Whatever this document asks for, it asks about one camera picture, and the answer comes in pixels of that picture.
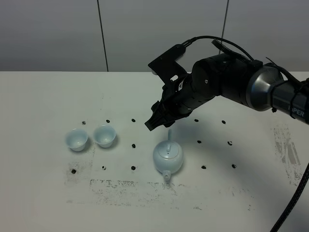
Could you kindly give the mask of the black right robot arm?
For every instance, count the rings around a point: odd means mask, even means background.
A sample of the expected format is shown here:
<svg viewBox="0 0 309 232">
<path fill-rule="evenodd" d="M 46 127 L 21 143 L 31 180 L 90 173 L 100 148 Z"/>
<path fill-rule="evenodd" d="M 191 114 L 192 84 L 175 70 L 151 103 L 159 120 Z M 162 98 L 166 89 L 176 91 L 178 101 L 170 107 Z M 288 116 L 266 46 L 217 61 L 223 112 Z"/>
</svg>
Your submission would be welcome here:
<svg viewBox="0 0 309 232">
<path fill-rule="evenodd" d="M 187 73 L 175 58 L 161 55 L 149 67 L 164 82 L 162 98 L 151 107 L 153 114 L 145 123 L 149 130 L 169 127 L 217 96 L 256 111 L 273 108 L 309 121 L 308 82 L 289 77 L 274 64 L 220 54 L 197 61 Z"/>
</svg>

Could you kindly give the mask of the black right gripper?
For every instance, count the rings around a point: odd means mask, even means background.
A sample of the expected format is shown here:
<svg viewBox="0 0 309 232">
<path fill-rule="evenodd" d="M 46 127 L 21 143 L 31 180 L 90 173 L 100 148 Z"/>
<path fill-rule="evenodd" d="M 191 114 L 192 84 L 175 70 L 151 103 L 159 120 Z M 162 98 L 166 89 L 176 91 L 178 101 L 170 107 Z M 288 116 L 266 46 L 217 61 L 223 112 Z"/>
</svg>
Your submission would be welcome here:
<svg viewBox="0 0 309 232">
<path fill-rule="evenodd" d="M 206 74 L 188 74 L 175 81 L 166 78 L 161 101 L 152 105 L 152 116 L 145 122 L 149 131 L 159 126 L 169 128 L 176 120 L 212 100 L 212 89 Z"/>
</svg>

